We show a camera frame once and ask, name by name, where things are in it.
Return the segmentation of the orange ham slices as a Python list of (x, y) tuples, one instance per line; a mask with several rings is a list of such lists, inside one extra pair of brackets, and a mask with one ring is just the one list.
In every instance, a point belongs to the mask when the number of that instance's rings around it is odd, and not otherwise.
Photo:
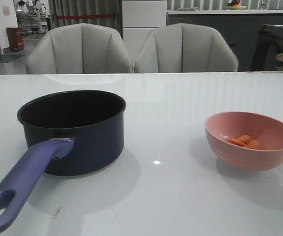
[(253, 139), (252, 136), (246, 134), (236, 138), (231, 138), (228, 140), (228, 142), (243, 148), (266, 150), (266, 147), (262, 143), (256, 139)]

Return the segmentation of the pink bowl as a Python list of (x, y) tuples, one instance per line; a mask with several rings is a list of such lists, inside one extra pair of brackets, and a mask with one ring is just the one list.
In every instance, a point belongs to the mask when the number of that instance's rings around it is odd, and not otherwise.
[[(246, 170), (266, 171), (283, 164), (283, 122), (256, 113), (221, 112), (205, 121), (208, 144), (225, 163)], [(230, 139), (249, 135), (264, 150), (245, 148)]]

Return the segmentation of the dark blue saucepan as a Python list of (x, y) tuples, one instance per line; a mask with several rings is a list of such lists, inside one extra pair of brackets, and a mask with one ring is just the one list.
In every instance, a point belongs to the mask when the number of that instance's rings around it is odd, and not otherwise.
[(0, 233), (17, 218), (43, 173), (98, 171), (124, 148), (125, 100), (101, 90), (62, 91), (36, 98), (18, 113), (28, 149), (0, 183)]

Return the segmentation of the right grey upholstered chair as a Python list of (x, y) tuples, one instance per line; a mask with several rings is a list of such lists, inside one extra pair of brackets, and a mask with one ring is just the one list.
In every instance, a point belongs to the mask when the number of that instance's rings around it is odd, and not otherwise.
[(148, 33), (135, 73), (236, 72), (239, 62), (212, 27), (177, 23)]

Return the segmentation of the grey upholstered chair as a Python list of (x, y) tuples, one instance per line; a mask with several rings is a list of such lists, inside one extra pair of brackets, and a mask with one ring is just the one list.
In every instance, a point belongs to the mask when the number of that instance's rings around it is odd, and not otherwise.
[(87, 23), (48, 31), (27, 58), (27, 74), (132, 73), (120, 33)]
[(212, 27), (177, 23), (148, 33), (135, 73), (236, 72), (239, 62)]

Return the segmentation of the left grey upholstered chair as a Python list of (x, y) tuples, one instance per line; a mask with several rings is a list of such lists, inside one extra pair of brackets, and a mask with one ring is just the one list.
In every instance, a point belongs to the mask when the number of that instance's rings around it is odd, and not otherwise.
[(87, 23), (48, 31), (27, 58), (27, 74), (132, 73), (120, 33)]

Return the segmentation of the white refrigerator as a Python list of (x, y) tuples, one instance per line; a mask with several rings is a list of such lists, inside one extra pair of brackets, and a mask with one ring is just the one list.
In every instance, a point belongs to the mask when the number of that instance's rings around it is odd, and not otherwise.
[(122, 1), (123, 40), (134, 60), (150, 31), (166, 25), (167, 1)]

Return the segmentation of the red barrier belt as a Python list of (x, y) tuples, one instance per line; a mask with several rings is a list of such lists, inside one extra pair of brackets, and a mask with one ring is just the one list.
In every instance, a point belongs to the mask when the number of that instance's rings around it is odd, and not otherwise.
[(73, 15), (73, 16), (58, 16), (59, 20), (80, 20), (80, 19), (105, 19), (115, 18), (116, 13), (98, 14), (98, 15)]

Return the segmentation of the grey kitchen counter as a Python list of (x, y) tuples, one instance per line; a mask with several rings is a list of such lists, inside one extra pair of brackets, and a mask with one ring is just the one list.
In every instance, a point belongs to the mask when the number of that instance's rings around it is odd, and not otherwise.
[(283, 25), (283, 10), (168, 11), (167, 24), (187, 23), (217, 29), (239, 61), (239, 71), (251, 71), (257, 36), (263, 25)]

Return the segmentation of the grey curtain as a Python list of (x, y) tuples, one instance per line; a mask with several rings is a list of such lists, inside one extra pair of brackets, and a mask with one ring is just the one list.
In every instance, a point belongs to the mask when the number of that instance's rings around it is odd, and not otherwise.
[[(50, 0), (51, 27), (57, 28), (79, 23), (88, 23), (116, 29), (123, 34), (121, 0)], [(116, 13), (115, 18), (59, 20), (58, 16), (98, 15)]]

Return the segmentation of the fruit plate on counter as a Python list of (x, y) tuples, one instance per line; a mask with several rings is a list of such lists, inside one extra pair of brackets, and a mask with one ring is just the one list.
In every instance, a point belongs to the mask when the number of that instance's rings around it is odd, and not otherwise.
[(231, 0), (225, 7), (227, 10), (244, 10), (247, 6), (241, 5), (241, 0)]

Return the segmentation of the red trash bin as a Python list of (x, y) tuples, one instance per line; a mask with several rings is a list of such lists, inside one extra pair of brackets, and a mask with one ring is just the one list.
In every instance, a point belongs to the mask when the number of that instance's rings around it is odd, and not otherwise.
[(22, 51), (24, 49), (23, 38), (20, 27), (7, 27), (6, 33), (8, 43), (12, 52)]

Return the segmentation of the dark appliance with glass door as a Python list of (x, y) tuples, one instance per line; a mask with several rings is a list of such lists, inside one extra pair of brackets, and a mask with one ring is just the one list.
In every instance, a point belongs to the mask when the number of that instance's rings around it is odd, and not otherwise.
[(251, 71), (276, 71), (283, 54), (283, 25), (263, 25), (257, 36)]

